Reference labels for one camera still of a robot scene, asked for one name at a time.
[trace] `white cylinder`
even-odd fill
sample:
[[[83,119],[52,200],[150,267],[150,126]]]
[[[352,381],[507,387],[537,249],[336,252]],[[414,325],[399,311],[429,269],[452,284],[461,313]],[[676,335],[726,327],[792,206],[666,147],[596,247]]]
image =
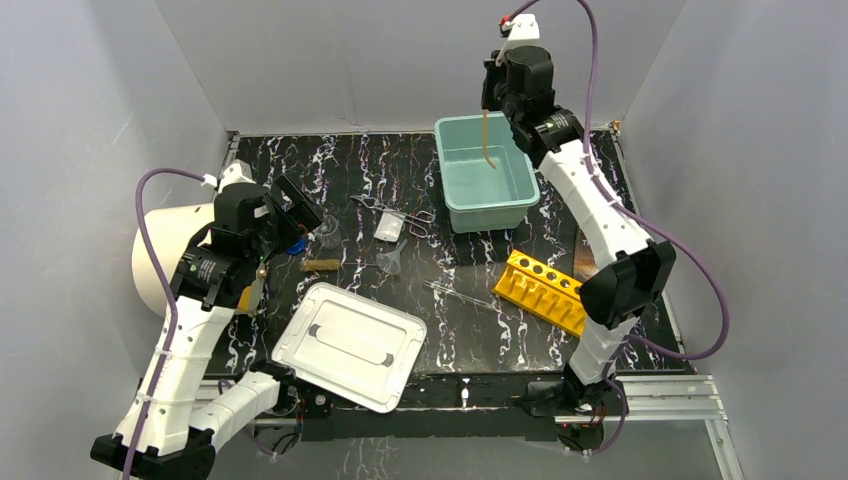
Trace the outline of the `white cylinder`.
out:
[[[144,216],[153,250],[169,282],[189,238],[214,219],[215,209],[211,203],[152,210]],[[164,317],[168,301],[138,230],[133,243],[132,270],[135,288],[141,299],[151,310]]]

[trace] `teal plastic tub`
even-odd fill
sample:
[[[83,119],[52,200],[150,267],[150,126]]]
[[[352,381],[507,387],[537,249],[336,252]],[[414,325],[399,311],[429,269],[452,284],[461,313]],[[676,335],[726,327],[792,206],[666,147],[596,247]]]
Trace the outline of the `teal plastic tub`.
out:
[[[436,122],[436,149],[445,203],[456,233],[515,228],[539,201],[539,185],[527,155],[512,140],[503,114],[489,115],[489,158],[483,156],[483,116]]]

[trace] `white tray lid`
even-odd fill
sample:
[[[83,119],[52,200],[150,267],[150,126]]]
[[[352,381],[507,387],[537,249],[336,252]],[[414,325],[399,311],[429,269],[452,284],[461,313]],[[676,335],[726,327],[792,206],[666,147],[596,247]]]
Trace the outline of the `white tray lid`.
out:
[[[419,318],[316,283],[271,359],[297,377],[375,412],[394,410],[427,336]]]

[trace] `plastic container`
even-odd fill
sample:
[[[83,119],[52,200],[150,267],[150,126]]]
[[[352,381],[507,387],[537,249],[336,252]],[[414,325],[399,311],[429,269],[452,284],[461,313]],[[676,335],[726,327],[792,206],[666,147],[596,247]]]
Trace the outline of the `plastic container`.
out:
[[[515,228],[539,201],[530,159],[512,140],[501,113],[489,115],[489,158],[483,156],[483,116],[436,122],[436,149],[445,203],[456,233]]]
[[[316,283],[271,352],[297,378],[379,413],[394,410],[427,337],[421,319]]]

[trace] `scissors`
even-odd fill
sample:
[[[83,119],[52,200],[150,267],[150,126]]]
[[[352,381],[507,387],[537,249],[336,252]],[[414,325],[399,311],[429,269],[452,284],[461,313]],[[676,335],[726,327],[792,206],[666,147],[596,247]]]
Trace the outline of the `scissors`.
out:
[[[379,199],[369,197],[368,195],[352,195],[350,199],[359,202],[365,208],[395,215],[403,220],[404,223],[408,223],[409,233],[418,238],[427,238],[427,225],[432,224],[433,220],[436,219],[436,215],[430,212],[425,212],[424,210],[417,212],[415,215],[403,213],[399,210],[387,207],[386,204],[381,202]]]

